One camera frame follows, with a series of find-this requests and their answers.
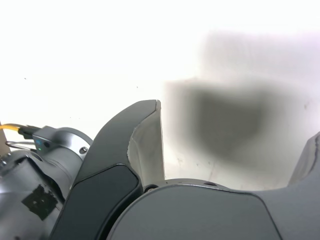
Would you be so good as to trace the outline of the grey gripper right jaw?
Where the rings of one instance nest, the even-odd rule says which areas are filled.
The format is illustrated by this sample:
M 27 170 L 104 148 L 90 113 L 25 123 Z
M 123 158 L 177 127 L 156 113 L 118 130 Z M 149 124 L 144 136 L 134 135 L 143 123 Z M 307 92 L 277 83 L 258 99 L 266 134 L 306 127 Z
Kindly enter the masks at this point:
M 135 200 L 110 240 L 317 240 L 320 137 L 310 138 L 288 186 L 240 191 L 195 184 L 159 187 Z

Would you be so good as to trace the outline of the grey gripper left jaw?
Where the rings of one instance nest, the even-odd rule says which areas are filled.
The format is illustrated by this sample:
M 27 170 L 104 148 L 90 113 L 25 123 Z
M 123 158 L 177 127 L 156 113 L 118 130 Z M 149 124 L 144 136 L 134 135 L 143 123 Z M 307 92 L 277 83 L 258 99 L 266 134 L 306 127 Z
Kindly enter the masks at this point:
M 50 238 L 106 239 L 144 188 L 164 178 L 161 102 L 138 101 L 114 116 L 95 137 Z

